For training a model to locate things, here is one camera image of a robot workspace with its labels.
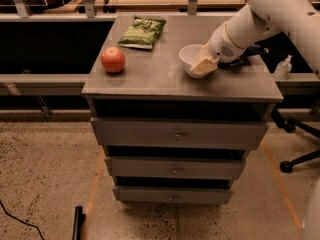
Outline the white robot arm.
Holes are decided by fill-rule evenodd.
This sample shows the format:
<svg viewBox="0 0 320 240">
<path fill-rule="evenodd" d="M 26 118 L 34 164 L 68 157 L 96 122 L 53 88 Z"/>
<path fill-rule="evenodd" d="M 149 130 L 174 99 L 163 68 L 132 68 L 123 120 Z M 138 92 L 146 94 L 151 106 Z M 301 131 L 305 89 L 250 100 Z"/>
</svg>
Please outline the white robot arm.
<svg viewBox="0 0 320 240">
<path fill-rule="evenodd" d="M 192 62 L 200 77 L 230 63 L 257 41 L 284 33 L 315 74 L 320 72 L 320 14 L 310 0 L 248 0 L 211 35 Z"/>
</svg>

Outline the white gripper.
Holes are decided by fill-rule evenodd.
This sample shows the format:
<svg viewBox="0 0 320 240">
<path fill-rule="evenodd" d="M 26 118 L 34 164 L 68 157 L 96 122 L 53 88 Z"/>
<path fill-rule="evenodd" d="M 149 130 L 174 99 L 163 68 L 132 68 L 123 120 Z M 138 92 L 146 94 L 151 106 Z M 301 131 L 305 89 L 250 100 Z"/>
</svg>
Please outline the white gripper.
<svg viewBox="0 0 320 240">
<path fill-rule="evenodd" d="M 247 37 L 231 23 L 224 22 L 211 35 L 208 45 L 204 45 L 196 55 L 190 71 L 195 77 L 205 76 L 218 69 L 211 54 L 222 63 L 229 63 L 241 56 L 247 47 Z"/>
</svg>

